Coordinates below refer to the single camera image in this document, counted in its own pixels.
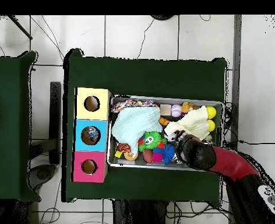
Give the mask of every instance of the light blue cloth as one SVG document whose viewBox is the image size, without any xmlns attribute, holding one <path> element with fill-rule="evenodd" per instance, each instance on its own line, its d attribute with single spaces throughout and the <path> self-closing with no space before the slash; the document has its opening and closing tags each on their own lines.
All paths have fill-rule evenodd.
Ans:
<svg viewBox="0 0 275 224">
<path fill-rule="evenodd" d="M 135 156 L 138 153 L 138 140 L 146 131 L 163 130 L 159 123 L 159 107 L 128 107 L 120 111 L 112 135 L 119 143 L 128 144 Z"/>
</svg>

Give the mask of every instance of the blue box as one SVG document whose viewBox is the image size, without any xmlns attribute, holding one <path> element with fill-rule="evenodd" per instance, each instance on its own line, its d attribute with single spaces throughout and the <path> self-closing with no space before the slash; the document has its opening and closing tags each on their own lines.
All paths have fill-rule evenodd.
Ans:
<svg viewBox="0 0 275 224">
<path fill-rule="evenodd" d="M 107 121 L 104 120 L 76 120 L 75 151 L 102 151 L 106 152 L 107 146 Z M 95 145 L 87 145 L 81 139 L 84 128 L 93 126 L 100 131 L 100 139 Z"/>
</svg>

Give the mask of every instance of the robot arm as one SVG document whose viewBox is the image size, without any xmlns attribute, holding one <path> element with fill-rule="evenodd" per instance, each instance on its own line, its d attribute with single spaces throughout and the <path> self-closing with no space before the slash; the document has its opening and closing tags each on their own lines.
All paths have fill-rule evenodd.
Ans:
<svg viewBox="0 0 275 224">
<path fill-rule="evenodd" d="M 190 167 L 224 177 L 236 224 L 275 224 L 275 194 L 245 158 L 228 149 L 181 135 L 178 158 Z"/>
</svg>

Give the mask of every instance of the shape sorter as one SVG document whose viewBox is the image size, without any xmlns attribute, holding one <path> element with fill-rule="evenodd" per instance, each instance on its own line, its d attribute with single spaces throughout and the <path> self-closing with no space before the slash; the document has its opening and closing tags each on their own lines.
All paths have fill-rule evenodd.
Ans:
<svg viewBox="0 0 275 224">
<path fill-rule="evenodd" d="M 110 97 L 107 89 L 75 88 L 72 182 L 104 182 Z"/>
</svg>

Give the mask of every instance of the pink ball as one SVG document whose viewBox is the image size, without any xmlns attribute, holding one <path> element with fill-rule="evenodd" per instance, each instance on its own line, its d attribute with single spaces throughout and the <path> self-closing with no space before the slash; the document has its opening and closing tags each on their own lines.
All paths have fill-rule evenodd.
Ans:
<svg viewBox="0 0 275 224">
<path fill-rule="evenodd" d="M 153 162 L 161 162 L 163 160 L 163 155 L 160 153 L 153 154 Z"/>
</svg>

